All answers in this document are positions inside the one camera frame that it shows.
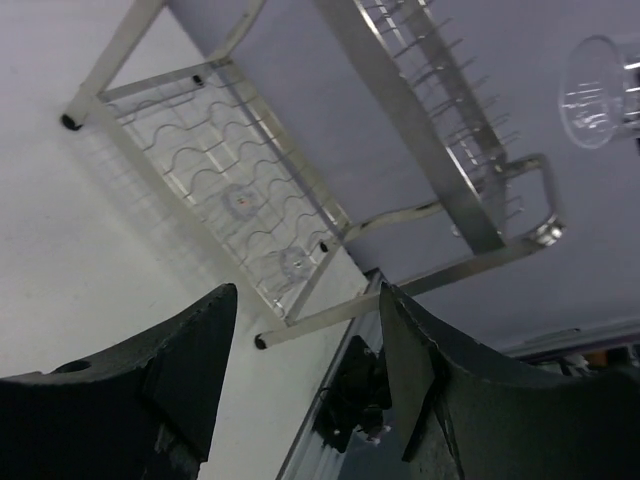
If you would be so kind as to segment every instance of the clear plastic cup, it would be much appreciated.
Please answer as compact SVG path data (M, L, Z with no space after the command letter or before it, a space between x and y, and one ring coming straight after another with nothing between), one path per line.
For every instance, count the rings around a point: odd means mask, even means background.
M640 136L640 37L581 42L564 71L559 109L567 135L582 148Z

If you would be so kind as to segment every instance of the black bracket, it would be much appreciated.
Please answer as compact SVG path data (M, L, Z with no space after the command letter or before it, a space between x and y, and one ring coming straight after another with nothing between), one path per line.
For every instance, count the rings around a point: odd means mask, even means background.
M391 408L384 351L378 356L362 337L353 337L333 382L320 395L314 430L325 445L344 453L356 428L377 435L384 428L383 411Z

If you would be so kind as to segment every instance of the dark gray object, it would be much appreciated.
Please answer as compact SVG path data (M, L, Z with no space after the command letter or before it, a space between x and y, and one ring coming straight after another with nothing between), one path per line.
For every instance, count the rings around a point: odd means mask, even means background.
M195 479L235 328L233 285L50 374L0 380L6 479Z
M380 311L396 428L413 477L635 478L640 372L538 370L438 320L397 287Z

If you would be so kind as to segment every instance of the stainless steel dish rack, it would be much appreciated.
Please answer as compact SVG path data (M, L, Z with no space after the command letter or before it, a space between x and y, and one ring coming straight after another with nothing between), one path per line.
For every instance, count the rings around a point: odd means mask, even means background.
M540 154L509 161L506 115L488 117L423 0L314 0L363 83L377 99L437 196L414 208L352 224L230 54L264 5L252 0L206 63L106 90L164 2L137 0L62 117L88 114L138 173L220 258L230 279L262 306L271 331L259 348L377 308L377 293L299 318L334 258L376 228L445 211L472 255L402 282L412 295L503 265L562 235L553 175ZM515 177L539 172L549 212L509 235L524 195Z

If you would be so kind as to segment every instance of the white wall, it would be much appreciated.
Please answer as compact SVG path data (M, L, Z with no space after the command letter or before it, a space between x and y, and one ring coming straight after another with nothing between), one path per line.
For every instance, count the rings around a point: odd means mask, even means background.
M90 122L58 117L130 1L3 2L0 375L51 371L180 311L224 281ZM197 63L163 13L116 83ZM309 308L364 285L339 254ZM274 478L345 326L258 352L243 304L211 459L200 478Z

